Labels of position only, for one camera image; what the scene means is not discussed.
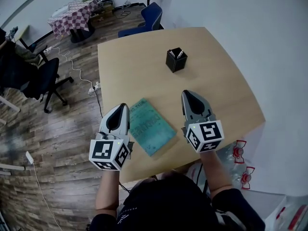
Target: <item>teal book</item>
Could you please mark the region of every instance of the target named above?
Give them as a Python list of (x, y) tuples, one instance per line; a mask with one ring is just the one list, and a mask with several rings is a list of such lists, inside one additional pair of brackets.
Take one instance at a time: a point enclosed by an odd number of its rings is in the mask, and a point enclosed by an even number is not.
[(130, 134), (152, 156), (168, 143), (176, 132), (144, 98), (130, 107)]

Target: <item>black pen holder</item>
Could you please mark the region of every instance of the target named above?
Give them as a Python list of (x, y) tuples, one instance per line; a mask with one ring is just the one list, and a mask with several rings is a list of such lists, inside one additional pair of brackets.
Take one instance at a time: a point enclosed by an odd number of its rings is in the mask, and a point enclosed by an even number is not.
[(175, 48), (171, 51), (173, 52), (175, 57), (170, 53), (170, 51), (167, 51), (166, 65), (174, 73), (174, 72), (176, 72), (180, 69), (183, 69), (185, 67), (187, 55), (185, 54), (185, 52), (183, 52), (182, 56), (180, 56), (177, 59), (177, 56), (182, 51), (182, 49), (181, 48)]

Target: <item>checkered tablecloth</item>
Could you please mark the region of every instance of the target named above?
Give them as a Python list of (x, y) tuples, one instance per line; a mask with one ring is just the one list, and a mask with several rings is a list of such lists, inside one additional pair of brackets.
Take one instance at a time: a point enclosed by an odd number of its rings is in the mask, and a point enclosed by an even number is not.
[(71, 34), (70, 29), (83, 29), (88, 31), (88, 20), (91, 12), (97, 8), (100, 0), (74, 0), (69, 2), (69, 11), (57, 17), (50, 17), (48, 24), (52, 27), (53, 33), (58, 36)]

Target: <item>wooden floor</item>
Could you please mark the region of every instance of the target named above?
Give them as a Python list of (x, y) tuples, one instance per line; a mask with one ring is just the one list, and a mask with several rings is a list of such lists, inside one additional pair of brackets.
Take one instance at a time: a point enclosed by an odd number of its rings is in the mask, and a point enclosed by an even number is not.
[[(71, 51), (68, 59), (74, 61), (74, 68), (82, 69), (82, 78), (95, 83), (99, 81), (97, 44), (115, 39), (119, 30), (143, 22), (141, 9), (127, 8), (131, 14), (124, 19), (111, 17), (93, 22), (96, 31), (79, 44), (72, 44), (70, 37), (59, 42), (52, 34), (38, 48), (56, 45), (61, 54)], [(94, 200), (102, 172), (88, 161), (88, 153), (101, 120), (99, 106), (96, 96), (88, 95), (90, 83), (79, 79), (79, 72), (58, 56), (57, 49), (47, 55), (48, 59), (55, 57), (60, 59), (60, 80), (68, 76), (75, 80), (59, 88), (68, 106), (63, 107), (53, 95), (48, 106), (52, 112), (46, 114), (45, 100), (40, 103), (27, 99), (13, 89), (6, 89), (4, 96), (21, 112), (0, 104), (0, 118), (8, 122), (5, 126), (0, 124), (0, 163), (26, 167), (25, 171), (11, 170), (12, 176), (0, 175), (1, 211), (12, 230), (59, 230), (43, 201), (26, 151), (34, 157), (43, 193), (64, 231), (85, 230), (95, 215)], [(103, 107), (100, 90), (97, 94)], [(120, 199), (125, 197), (124, 193), (120, 195)]]

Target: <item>shirt sleeve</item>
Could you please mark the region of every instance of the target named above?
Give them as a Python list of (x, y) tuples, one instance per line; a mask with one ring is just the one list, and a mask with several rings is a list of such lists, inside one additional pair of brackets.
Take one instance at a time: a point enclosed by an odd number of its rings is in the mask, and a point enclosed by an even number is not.
[(95, 216), (90, 225), (90, 231), (113, 231), (116, 230), (116, 219), (108, 214)]
[(247, 230), (265, 229), (263, 220), (238, 189), (221, 191), (213, 198), (212, 205), (217, 210), (232, 212), (246, 226)]

